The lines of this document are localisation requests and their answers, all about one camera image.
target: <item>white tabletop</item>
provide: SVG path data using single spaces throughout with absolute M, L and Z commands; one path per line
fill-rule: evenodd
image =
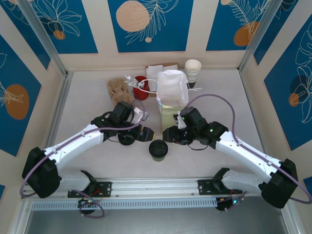
M 106 82 L 124 75 L 144 75 L 144 70 L 75 72 L 60 121 L 56 142 L 81 131 L 95 117 L 113 110 Z M 236 112 L 236 135 L 262 150 L 254 119 L 237 70 L 202 70 L 190 100 L 201 94 L 217 94 L 226 98 Z M 160 112 L 155 97 L 144 101 L 150 117 L 142 125 L 161 135 Z M 218 121 L 231 129 L 232 112 L 226 103 L 215 97 L 203 97 L 193 104 L 207 122 Z M 212 148 L 192 151 L 187 146 L 168 143 L 169 151 L 162 162 L 149 154 L 150 142 L 130 146 L 105 141 L 77 156 L 65 168 L 84 169 L 97 178 L 206 177 L 214 176 L 221 167 L 241 172 L 249 170 L 235 159 Z M 193 143 L 192 147 L 203 147 Z

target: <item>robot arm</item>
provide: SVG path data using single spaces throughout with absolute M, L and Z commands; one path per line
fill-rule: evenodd
M 82 152 L 116 135 L 123 145 L 130 145 L 135 140 L 152 140 L 154 132 L 140 124 L 127 131 L 101 130 L 101 128 L 128 128 L 137 124 L 142 117 L 143 112 L 138 108 L 133 108 L 126 102 L 119 102 L 112 112 L 96 117 L 86 128 L 64 142 L 44 150 L 38 147 L 32 149 L 22 177 L 25 178 L 40 160 L 51 154 L 27 180 L 37 195 L 45 198 L 56 190 L 69 189 L 91 194 L 94 192 L 92 184 L 96 183 L 96 180 L 87 171 L 62 173 L 62 169 Z
M 234 157 L 254 172 L 254 174 L 246 174 L 228 168 L 220 169 L 213 178 L 214 187 L 219 192 L 226 189 L 239 189 L 261 194 L 268 203 L 277 208 L 285 206 L 297 185 L 273 167 L 272 164 L 280 167 L 298 180 L 296 167 L 292 161 L 286 159 L 281 162 L 279 159 L 258 151 L 238 138 L 234 139 L 232 132 L 227 127 L 218 122 L 207 123 L 194 107 L 183 109 L 175 118 L 178 122 L 183 121 L 183 123 L 166 129 L 163 132 L 164 141 L 187 145 L 194 140 L 198 140 L 203 145 L 209 145 L 213 149 Z M 246 148 L 266 158 L 269 163 L 266 163 Z

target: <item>orange circle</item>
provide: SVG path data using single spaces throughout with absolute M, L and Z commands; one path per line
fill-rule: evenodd
M 296 93 L 290 94 L 290 96 L 288 98 L 288 102 L 293 107 L 297 106 L 298 103 L 299 103 L 299 96 L 298 96 L 298 94 L 296 94 Z
M 127 32 L 144 29 L 150 22 L 148 10 L 142 3 L 134 0 L 125 1 L 116 11 L 119 26 Z
M 249 28 L 252 28 L 251 36 L 254 35 L 255 30 L 257 29 L 259 22 L 251 22 L 248 26 L 241 27 L 234 36 L 234 43 L 237 46 L 247 46 L 252 37 L 249 34 Z
M 5 102 L 5 108 L 8 114 L 17 120 L 24 119 L 29 109 L 27 90 L 19 84 L 12 84 L 6 89 L 4 96 L 8 99 Z
M 65 39 L 65 34 L 60 31 L 60 30 L 55 30 L 53 32 L 53 36 L 56 38 L 56 39 L 59 39 L 59 40 L 64 40 Z

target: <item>white napkin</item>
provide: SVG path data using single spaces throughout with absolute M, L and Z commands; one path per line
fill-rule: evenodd
M 167 71 L 167 70 L 178 70 L 178 68 L 177 68 L 177 65 L 171 65 L 171 66 L 164 67 L 163 71 Z
M 146 68 L 146 78 L 147 79 L 153 79 L 157 81 L 157 74 L 158 72 L 162 72 L 163 66 L 158 65 L 158 66 L 148 66 Z M 155 92 L 157 89 L 157 82 L 153 82 L 152 80 L 148 82 L 148 86 L 150 88 L 151 92 Z

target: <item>white paper bag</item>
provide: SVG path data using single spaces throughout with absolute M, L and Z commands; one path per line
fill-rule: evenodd
M 157 76 L 157 102 L 161 112 L 162 131 L 176 125 L 173 115 L 189 102 L 186 75 L 182 71 L 167 70 Z
M 162 105 L 179 107 L 189 102 L 187 79 L 184 72 L 167 70 L 157 76 L 157 101 Z

